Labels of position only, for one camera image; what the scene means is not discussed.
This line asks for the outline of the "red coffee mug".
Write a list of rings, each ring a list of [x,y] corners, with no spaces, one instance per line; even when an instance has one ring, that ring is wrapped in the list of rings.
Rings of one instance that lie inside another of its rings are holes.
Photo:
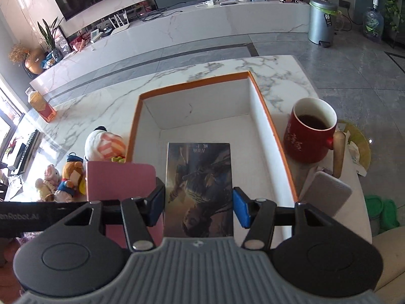
[[[340,178],[345,157],[346,137],[337,130],[336,111],[319,98],[303,98],[292,107],[283,145],[286,154],[299,163],[321,162],[333,152],[332,176]]]

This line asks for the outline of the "brown bear plush sailor outfit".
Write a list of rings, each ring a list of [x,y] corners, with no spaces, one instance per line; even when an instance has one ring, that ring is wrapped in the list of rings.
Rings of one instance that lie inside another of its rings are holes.
[[[67,156],[62,170],[62,180],[54,197],[56,202],[73,202],[83,196],[78,190],[82,174],[85,173],[83,162],[83,158],[74,152]]]

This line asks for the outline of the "copper vase with dried flowers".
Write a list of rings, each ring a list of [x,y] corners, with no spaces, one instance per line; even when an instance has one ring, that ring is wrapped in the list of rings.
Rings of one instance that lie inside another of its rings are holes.
[[[22,44],[15,44],[11,48],[8,58],[12,63],[24,67],[24,69],[33,76],[40,75],[44,72],[41,63],[45,59],[45,54],[40,47],[28,49]]]

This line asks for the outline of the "yellow plastic coin case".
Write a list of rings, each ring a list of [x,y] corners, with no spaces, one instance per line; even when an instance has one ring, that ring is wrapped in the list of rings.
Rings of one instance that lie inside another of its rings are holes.
[[[83,196],[85,196],[87,194],[86,174],[82,174],[82,178],[79,182],[78,190]]]

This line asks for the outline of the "potted green plant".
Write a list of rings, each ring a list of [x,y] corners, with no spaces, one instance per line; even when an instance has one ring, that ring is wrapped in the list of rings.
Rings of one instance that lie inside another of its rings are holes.
[[[42,35],[47,46],[50,48],[50,53],[53,59],[56,63],[59,63],[63,59],[63,55],[59,48],[56,47],[54,36],[62,20],[59,21],[58,17],[56,17],[50,25],[44,19],[42,22],[42,25],[39,22],[37,23],[40,34]]]

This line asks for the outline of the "black keyboard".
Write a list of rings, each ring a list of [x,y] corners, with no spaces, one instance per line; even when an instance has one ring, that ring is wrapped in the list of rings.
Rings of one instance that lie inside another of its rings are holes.
[[[25,170],[27,169],[27,164],[30,160],[32,152],[34,151],[34,147],[40,134],[41,132],[39,130],[35,130],[28,137],[28,140],[25,143],[25,146],[23,147],[21,157],[18,160],[18,166],[16,167],[15,171],[13,171],[14,175],[21,175],[25,173]]]

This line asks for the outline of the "white panda plush striped pants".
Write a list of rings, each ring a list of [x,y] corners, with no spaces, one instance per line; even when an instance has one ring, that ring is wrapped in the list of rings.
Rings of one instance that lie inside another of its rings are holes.
[[[104,126],[95,128],[85,141],[86,161],[111,161],[124,158],[126,145],[121,136],[107,131]]]

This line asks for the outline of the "orange crochet fruit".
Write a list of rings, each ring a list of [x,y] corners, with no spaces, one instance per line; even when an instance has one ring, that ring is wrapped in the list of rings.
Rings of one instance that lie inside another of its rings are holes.
[[[113,158],[111,159],[111,161],[114,162],[114,163],[125,163],[126,158],[125,158],[125,157],[118,156],[118,157],[113,157]]]

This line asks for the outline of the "pink notebook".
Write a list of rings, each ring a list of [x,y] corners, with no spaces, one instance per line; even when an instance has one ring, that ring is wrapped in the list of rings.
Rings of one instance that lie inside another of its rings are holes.
[[[134,198],[144,222],[147,222],[146,198],[156,187],[156,170],[143,163],[114,163],[90,161],[87,163],[87,200],[109,201],[112,205]],[[154,244],[163,240],[163,217],[155,226],[148,227]]]

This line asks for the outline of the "grey pedal trash bin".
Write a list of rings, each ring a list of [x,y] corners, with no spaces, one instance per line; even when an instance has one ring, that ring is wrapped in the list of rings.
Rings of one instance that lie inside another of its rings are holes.
[[[310,0],[308,39],[324,48],[333,45],[338,6],[325,0]]]

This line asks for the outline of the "orange and white storage box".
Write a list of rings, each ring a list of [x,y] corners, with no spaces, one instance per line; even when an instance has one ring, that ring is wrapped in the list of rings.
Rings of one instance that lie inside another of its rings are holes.
[[[249,229],[241,227],[233,211],[237,244],[266,250],[290,237],[286,227],[275,228],[275,210],[293,207],[297,195],[273,119],[249,72],[141,94],[127,161],[153,166],[166,186],[169,143],[230,145],[232,186],[252,200]]]

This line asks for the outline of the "white wifi router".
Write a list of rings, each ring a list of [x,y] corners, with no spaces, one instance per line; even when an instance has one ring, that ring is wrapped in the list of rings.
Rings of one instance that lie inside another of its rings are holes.
[[[113,16],[108,17],[108,20],[111,22],[113,26],[111,35],[118,34],[130,26],[130,21],[127,16],[126,10],[121,13],[115,13]]]

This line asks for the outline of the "large water bottle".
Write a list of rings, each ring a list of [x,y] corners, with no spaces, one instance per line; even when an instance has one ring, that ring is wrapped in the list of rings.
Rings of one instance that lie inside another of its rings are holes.
[[[363,15],[363,35],[371,41],[379,43],[384,30],[384,17],[378,11],[379,0],[373,0],[372,7]]]

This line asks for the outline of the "crochet bunny doll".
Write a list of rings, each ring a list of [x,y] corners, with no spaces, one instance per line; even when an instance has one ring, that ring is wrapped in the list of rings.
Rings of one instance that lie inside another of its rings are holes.
[[[60,185],[62,177],[56,167],[48,165],[43,178],[38,178],[35,182],[35,188],[42,202],[54,201],[56,190]]]

